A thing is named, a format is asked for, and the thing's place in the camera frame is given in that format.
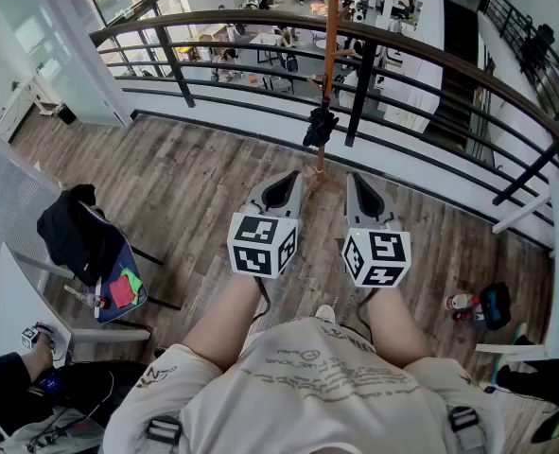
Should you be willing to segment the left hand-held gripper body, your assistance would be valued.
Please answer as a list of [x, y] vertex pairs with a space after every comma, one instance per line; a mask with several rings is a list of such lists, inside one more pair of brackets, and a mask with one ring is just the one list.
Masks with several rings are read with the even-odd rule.
[[304, 178], [297, 170], [257, 184], [240, 211], [233, 213], [227, 247], [232, 271], [277, 278], [296, 254]]

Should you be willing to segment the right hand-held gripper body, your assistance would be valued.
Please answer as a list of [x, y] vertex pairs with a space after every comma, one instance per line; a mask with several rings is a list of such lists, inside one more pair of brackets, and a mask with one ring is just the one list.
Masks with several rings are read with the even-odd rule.
[[411, 267], [411, 236], [401, 230], [392, 198], [359, 173], [346, 177], [345, 270], [358, 288], [395, 288]]

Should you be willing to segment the brown wooden coat rack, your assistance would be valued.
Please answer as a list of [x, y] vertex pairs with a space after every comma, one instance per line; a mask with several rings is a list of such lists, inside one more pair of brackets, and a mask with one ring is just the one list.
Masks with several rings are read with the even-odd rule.
[[[325, 55], [324, 55], [324, 73], [321, 76], [322, 95], [332, 96], [332, 85], [334, 82], [334, 65], [337, 57], [354, 57], [355, 51], [352, 49], [339, 50], [337, 48], [338, 26], [348, 14], [348, 9], [341, 9], [339, 0], [328, 0], [325, 30]], [[324, 174], [324, 146], [317, 150], [317, 162], [315, 166], [315, 178], [312, 182], [312, 189], [319, 188], [326, 183], [337, 190], [341, 191], [341, 185], [334, 180], [328, 179]]]

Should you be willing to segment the person's right forearm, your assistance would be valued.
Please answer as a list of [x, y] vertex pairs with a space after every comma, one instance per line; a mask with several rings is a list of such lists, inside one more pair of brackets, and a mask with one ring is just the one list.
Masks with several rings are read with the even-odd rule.
[[367, 302], [376, 353], [398, 368], [434, 356], [428, 338], [398, 288], [381, 288]]

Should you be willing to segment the person's left forearm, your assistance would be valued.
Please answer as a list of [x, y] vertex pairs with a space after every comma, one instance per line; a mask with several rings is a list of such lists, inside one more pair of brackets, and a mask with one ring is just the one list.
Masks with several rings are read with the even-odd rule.
[[239, 357], [261, 296], [253, 276], [232, 276], [182, 345], [226, 372]]

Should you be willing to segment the red and white can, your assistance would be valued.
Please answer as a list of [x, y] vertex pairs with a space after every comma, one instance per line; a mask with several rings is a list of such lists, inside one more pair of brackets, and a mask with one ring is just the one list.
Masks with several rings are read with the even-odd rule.
[[474, 294], [459, 293], [448, 296], [445, 301], [445, 307], [450, 310], [468, 309], [474, 306], [479, 297]]

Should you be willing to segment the black and blue bag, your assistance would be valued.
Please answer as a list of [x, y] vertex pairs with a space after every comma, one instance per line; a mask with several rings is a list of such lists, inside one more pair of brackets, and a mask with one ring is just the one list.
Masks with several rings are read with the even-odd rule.
[[505, 283], [489, 285], [480, 292], [479, 298], [487, 330], [499, 330], [510, 322], [511, 297]]

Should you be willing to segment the green cloth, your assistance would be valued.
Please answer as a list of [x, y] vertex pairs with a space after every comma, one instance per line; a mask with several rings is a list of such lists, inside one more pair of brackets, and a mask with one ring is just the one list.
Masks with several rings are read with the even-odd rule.
[[142, 280], [136, 275], [135, 272], [133, 272], [131, 269], [129, 269], [127, 267], [122, 268], [120, 275], [127, 275], [130, 282], [131, 282], [131, 288], [132, 288], [132, 290], [135, 294], [135, 297], [132, 301], [132, 304], [133, 304], [139, 296], [140, 288], [143, 285]]

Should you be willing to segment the blue padded chair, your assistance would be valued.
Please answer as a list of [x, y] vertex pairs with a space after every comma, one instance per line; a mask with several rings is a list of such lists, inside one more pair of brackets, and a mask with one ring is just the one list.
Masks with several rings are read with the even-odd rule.
[[[80, 205], [96, 222], [99, 229], [105, 234], [104, 237], [109, 238], [114, 245], [111, 254], [112, 267], [110, 273], [107, 275], [106, 278], [99, 279], [94, 287], [89, 288], [89, 291], [91, 293], [104, 297], [109, 303], [109, 307], [107, 309], [94, 308], [94, 316], [96, 318], [96, 321], [100, 324], [119, 321], [128, 313], [133, 312], [140, 306], [143, 306], [146, 302], [150, 302], [154, 305], [166, 307], [175, 311], [180, 311], [181, 308], [179, 306], [167, 303], [148, 295], [148, 290], [144, 284], [144, 280], [142, 279], [140, 270], [138, 269], [138, 266], [136, 264], [135, 256], [140, 256], [141, 258], [144, 258], [147, 261], [159, 266], [163, 266], [164, 263], [161, 260], [147, 253], [144, 253], [137, 248], [134, 248], [130, 244], [126, 236], [123, 234], [123, 232], [116, 226], [111, 224], [108, 220], [106, 220], [102, 215], [100, 215], [95, 208], [90, 207], [83, 202]], [[123, 267], [127, 267], [135, 272], [136, 275], [142, 280], [143, 285], [140, 288], [137, 300], [133, 304], [130, 304], [126, 307], [117, 308], [111, 296], [109, 285], [119, 278]]]

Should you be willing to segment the clear bottle with red cap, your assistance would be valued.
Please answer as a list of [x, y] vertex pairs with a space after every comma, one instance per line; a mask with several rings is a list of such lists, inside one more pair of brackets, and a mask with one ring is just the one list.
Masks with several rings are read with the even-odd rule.
[[68, 285], [63, 286], [64, 290], [75, 296], [79, 301], [86, 304], [91, 308], [107, 309], [109, 307], [108, 301], [99, 295], [91, 292], [80, 292], [71, 288]]

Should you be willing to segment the dark staircase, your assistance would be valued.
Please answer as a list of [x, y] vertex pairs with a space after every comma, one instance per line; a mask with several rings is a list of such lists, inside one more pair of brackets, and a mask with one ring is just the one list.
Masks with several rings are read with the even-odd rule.
[[[444, 0], [445, 42], [444, 51], [459, 57], [472, 65], [478, 64], [478, 19], [477, 14], [450, 0]], [[445, 69], [441, 90], [458, 99], [472, 104], [476, 90], [475, 83], [462, 73]], [[444, 123], [429, 122], [425, 134], [433, 141], [451, 148], [465, 150], [467, 138], [457, 132], [469, 132], [471, 112], [461, 104], [440, 98], [435, 115]]]

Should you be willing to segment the black jacket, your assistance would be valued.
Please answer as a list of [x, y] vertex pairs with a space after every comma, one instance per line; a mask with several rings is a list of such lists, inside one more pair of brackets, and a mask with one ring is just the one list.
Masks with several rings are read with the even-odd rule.
[[124, 244], [96, 209], [96, 188], [90, 183], [62, 191], [38, 218], [37, 232], [53, 263], [67, 267], [88, 287], [109, 278]]

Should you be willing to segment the black railing with wooden top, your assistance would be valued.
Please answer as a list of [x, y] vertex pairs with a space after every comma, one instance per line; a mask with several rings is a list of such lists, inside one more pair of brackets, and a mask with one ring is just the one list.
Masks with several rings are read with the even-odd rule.
[[[212, 96], [209, 94], [211, 81], [188, 79], [183, 75], [187, 62], [177, 58], [178, 46], [169, 39], [167, 32], [173, 26], [195, 24], [280, 24], [307, 30], [323, 29], [323, 23], [318, 19], [288, 12], [222, 9], [171, 14], [111, 26], [93, 32], [91, 40], [95, 47], [101, 47], [106, 41], [125, 33], [153, 31], [157, 36], [156, 45], [164, 53], [163, 63], [172, 73], [166, 78], [129, 76], [126, 79], [129, 93], [183, 99], [186, 111], [181, 120], [201, 126], [210, 121], [196, 110], [196, 104], [201, 101], [218, 104], [229, 113], [225, 120], [214, 121], [214, 128], [317, 155], [318, 148], [304, 147], [303, 140], [309, 115], [320, 105], [321, 98], [304, 98], [231, 83], [223, 85], [222, 96]], [[501, 156], [519, 168], [517, 176], [491, 167], [460, 149], [433, 141], [421, 132], [364, 112], [362, 106], [369, 97], [366, 82], [379, 73], [379, 68], [369, 59], [362, 59], [358, 63], [359, 82], [352, 88], [354, 105], [342, 107], [331, 97], [329, 109], [339, 123], [324, 145], [324, 159], [401, 183], [489, 221], [492, 226], [546, 194], [550, 180], [559, 182], [544, 173], [545, 166], [553, 163], [559, 151], [559, 125], [513, 88], [455, 55], [409, 37], [352, 22], [340, 23], [338, 32], [363, 41], [367, 51], [385, 46], [444, 70], [464, 74], [483, 90], [524, 113], [547, 131], [553, 141], [548, 148], [539, 149], [536, 159], [530, 163], [503, 150]], [[551, 203], [540, 206], [504, 231], [507, 230], [552, 250]]]

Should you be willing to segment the grey bag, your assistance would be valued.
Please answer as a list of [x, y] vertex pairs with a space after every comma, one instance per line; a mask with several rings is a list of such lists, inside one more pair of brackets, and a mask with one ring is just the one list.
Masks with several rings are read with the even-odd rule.
[[17, 429], [0, 442], [0, 454], [79, 454], [98, 448], [104, 428], [75, 409], [55, 408], [42, 422]]

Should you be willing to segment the white low cabinet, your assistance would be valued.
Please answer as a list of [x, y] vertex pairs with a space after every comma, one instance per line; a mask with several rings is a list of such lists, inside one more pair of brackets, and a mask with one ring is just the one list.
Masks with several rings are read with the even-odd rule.
[[7, 143], [35, 105], [33, 85], [32, 79], [18, 83], [8, 102], [0, 108], [0, 138]]

